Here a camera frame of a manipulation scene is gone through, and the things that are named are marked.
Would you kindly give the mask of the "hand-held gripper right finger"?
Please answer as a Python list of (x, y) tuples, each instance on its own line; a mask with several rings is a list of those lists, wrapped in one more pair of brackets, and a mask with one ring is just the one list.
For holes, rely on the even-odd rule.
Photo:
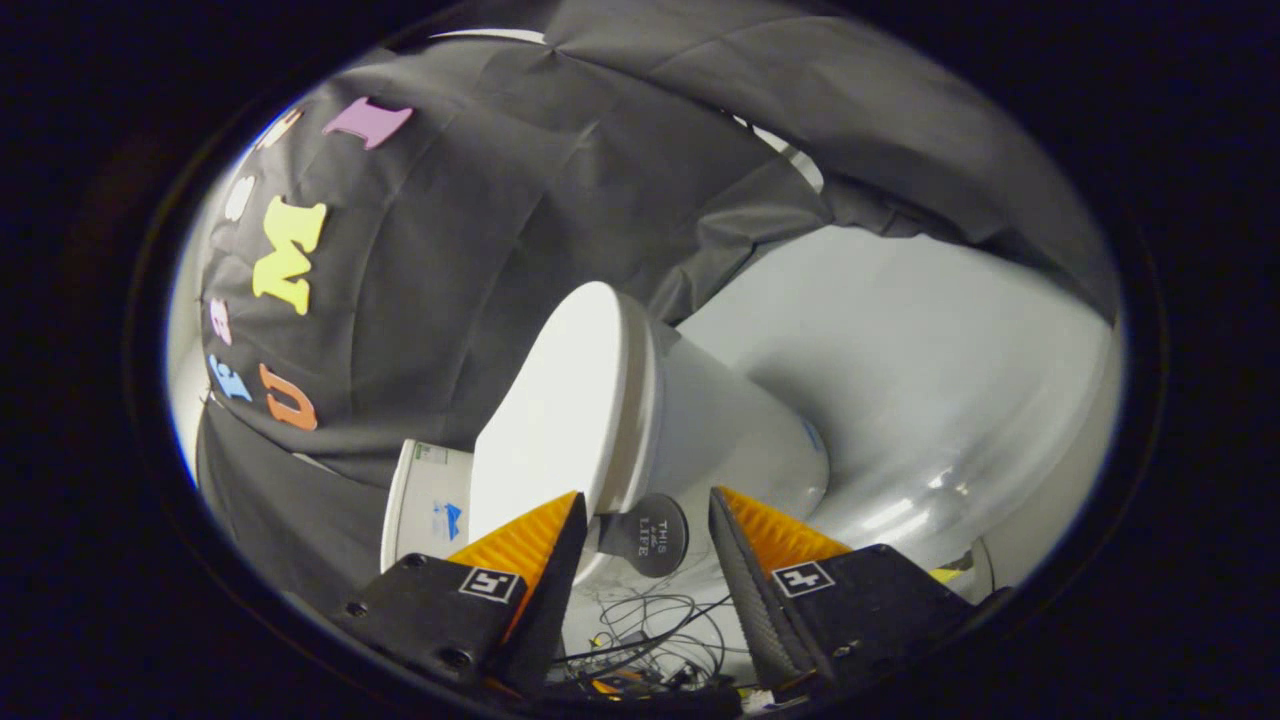
[(852, 550), (724, 486), (710, 491), (708, 529), (756, 679), (781, 694), (864, 691), (978, 612), (891, 546)]

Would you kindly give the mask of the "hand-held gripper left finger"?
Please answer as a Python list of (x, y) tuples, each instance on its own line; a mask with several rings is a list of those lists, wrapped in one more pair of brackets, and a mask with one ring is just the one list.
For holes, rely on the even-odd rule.
[(408, 553), (346, 601), (346, 633), (451, 689), (534, 698), (586, 530), (585, 495), (571, 491), (447, 559)]

